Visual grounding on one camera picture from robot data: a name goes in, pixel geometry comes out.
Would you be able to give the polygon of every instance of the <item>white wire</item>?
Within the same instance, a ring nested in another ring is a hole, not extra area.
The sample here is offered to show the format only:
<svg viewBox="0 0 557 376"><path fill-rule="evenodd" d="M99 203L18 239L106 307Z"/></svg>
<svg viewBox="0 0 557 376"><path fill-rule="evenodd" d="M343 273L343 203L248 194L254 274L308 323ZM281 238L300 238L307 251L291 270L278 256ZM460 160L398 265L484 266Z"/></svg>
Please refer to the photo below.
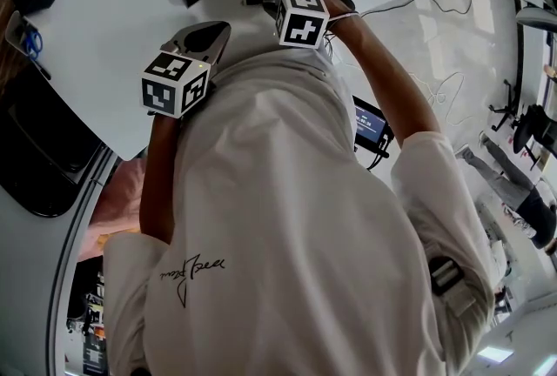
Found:
<svg viewBox="0 0 557 376"><path fill-rule="evenodd" d="M440 83L439 87L437 87L436 92L433 92L431 87L429 86L429 84L427 82L424 82L423 80L419 80L419 78L415 74L413 74L413 73L408 73L408 74L416 82L419 82L420 84L423 84L427 87L427 90L429 91L429 97L427 98L427 102L431 105L432 108L435 106L435 104L443 105L446 102L446 94L440 92L441 88L443 88L443 85L446 84L448 81L450 81L453 77L456 77L457 75L461 75L462 80L460 81L459 88L456 90L456 93L454 94L453 100L451 101L451 104L449 105L449 111L447 112L447 114L445 116L445 122L447 124L451 125L452 127L458 127L459 125L465 123L467 120L476 118L475 116L468 116L468 117L465 117L464 119L462 119L461 121L459 121L456 124L453 124L452 122L449 121L449 116L451 116L451 111L453 111L454 101L456 101L456 98L460 94L460 89L462 88L462 86L464 85L464 82L466 81L466 76L464 75L464 73L455 71L453 74L451 74L449 77L447 77L444 81L442 81Z"/></svg>

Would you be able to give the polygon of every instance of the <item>scissors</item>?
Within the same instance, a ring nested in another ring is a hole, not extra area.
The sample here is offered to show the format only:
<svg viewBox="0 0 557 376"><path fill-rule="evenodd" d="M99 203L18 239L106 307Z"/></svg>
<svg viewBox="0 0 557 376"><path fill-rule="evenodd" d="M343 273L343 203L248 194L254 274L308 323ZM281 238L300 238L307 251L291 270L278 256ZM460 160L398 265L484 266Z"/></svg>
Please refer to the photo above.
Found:
<svg viewBox="0 0 557 376"><path fill-rule="evenodd" d="M27 25L23 28L23 47L29 59L37 60L43 50L43 37L41 33Z"/></svg>

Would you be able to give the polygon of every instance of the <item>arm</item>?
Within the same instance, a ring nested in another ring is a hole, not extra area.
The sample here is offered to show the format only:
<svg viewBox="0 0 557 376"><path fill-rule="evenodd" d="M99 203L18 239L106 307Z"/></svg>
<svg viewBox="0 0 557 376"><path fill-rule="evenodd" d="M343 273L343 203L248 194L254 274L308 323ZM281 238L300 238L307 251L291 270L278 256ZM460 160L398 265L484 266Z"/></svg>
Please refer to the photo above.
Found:
<svg viewBox="0 0 557 376"><path fill-rule="evenodd" d="M179 119L154 117L139 206L141 232L167 244L170 244L174 232L172 187L179 129Z"/></svg>
<svg viewBox="0 0 557 376"><path fill-rule="evenodd" d="M332 16L348 11L339 0L325 2ZM440 131L419 88L361 17L343 18L332 26L331 32L358 60L400 145L414 133Z"/></svg>

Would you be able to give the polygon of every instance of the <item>pink cloth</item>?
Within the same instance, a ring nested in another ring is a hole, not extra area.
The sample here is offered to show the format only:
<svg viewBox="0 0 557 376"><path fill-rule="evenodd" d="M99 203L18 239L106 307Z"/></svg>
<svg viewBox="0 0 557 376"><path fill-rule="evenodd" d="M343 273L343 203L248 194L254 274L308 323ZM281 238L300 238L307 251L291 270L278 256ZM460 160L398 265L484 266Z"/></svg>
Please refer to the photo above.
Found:
<svg viewBox="0 0 557 376"><path fill-rule="evenodd" d="M81 245L79 260L103 254L106 239L116 232L139 232L139 205L146 159L132 159L118 166L103 188Z"/></svg>

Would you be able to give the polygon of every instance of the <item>screen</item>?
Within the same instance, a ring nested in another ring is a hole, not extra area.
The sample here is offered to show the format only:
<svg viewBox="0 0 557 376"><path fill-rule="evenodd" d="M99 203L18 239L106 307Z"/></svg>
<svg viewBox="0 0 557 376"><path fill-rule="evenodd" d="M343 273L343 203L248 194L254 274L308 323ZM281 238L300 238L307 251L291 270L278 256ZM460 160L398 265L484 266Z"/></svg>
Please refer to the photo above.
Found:
<svg viewBox="0 0 557 376"><path fill-rule="evenodd" d="M385 129L385 119L356 105L356 120L358 121L358 134L377 144L379 136Z"/></svg>

